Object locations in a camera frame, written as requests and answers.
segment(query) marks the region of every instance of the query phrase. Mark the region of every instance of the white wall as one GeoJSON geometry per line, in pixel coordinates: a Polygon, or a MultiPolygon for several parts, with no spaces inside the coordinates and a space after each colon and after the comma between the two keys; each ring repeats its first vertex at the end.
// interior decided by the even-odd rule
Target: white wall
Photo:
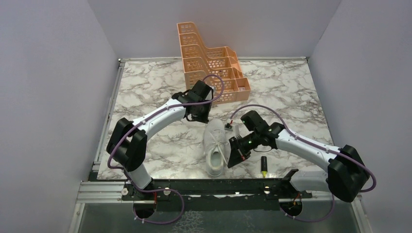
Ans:
{"type": "Polygon", "coordinates": [[[121,58],[180,56],[176,23],[238,56],[310,56],[340,0],[88,0],[121,58]]]}
{"type": "Polygon", "coordinates": [[[117,57],[86,0],[2,1],[0,232],[66,232],[117,57]]]}
{"type": "Polygon", "coordinates": [[[333,139],[356,147],[378,185],[374,232],[410,232],[412,1],[342,0],[309,60],[333,139]]]}

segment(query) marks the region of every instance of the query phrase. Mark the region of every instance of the bolt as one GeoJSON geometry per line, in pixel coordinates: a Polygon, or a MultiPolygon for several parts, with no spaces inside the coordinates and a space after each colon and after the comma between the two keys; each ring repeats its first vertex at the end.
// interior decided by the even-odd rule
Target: bolt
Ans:
{"type": "Polygon", "coordinates": [[[165,190],[165,191],[163,191],[163,194],[166,195],[166,196],[168,196],[168,195],[170,195],[170,191],[165,190]]]}
{"type": "Polygon", "coordinates": [[[127,194],[129,194],[129,190],[127,190],[127,188],[124,188],[124,189],[121,190],[121,194],[123,196],[126,196],[127,194]]]}
{"type": "Polygon", "coordinates": [[[269,186],[266,186],[265,189],[263,190],[263,192],[264,192],[266,195],[270,194],[269,186]]]}

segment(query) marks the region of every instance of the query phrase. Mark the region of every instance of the white sneaker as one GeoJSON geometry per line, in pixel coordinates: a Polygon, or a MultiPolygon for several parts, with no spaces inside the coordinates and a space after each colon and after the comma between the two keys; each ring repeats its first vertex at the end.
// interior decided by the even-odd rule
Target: white sneaker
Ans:
{"type": "Polygon", "coordinates": [[[217,177],[227,165],[226,157],[230,155],[230,144],[226,140],[224,124],[219,119],[211,120],[203,134],[203,146],[206,154],[206,171],[209,176],[217,177]]]}

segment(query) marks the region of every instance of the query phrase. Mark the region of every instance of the orange plastic organizer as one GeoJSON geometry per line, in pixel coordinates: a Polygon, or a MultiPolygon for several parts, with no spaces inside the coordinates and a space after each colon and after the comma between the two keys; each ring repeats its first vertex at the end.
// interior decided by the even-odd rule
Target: orange plastic organizer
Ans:
{"type": "MultiPolygon", "coordinates": [[[[208,74],[217,74],[223,79],[224,93],[216,104],[248,100],[250,85],[243,77],[236,53],[228,46],[206,47],[192,22],[178,23],[177,28],[186,88],[190,89],[208,74]]],[[[208,79],[207,83],[216,88],[215,96],[220,93],[222,83],[219,79],[208,79]]]]}

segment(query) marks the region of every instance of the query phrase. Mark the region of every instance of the marble tabletop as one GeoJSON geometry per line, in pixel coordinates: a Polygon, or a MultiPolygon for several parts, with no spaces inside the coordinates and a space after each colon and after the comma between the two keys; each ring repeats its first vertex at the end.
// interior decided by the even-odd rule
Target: marble tabletop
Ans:
{"type": "MultiPolygon", "coordinates": [[[[240,65],[244,77],[248,78],[251,86],[249,100],[215,105],[210,111],[209,119],[220,118],[226,122],[230,114],[240,106],[262,104],[278,111],[287,125],[297,133],[332,145],[306,60],[251,60],[240,61],[240,65]]],[[[172,94],[185,89],[183,65],[179,59],[127,62],[105,145],[120,118],[133,120],[148,114],[163,105],[172,94]]],[[[239,118],[252,109],[269,124],[280,122],[269,111],[256,107],[240,110],[234,122],[240,124],[239,118]]],[[[162,179],[209,178],[202,145],[205,126],[203,123],[187,122],[183,119],[154,135],[148,141],[144,161],[149,174],[153,178],[162,179]]],[[[246,135],[249,132],[241,125],[240,133],[246,135]]],[[[267,177],[281,177],[293,168],[320,170],[311,162],[289,152],[252,151],[251,157],[245,162],[230,169],[225,168],[220,178],[261,178],[262,155],[268,158],[267,177]]],[[[98,179],[125,179],[120,170],[111,170],[107,167],[108,157],[109,154],[104,151],[98,179]]]]}

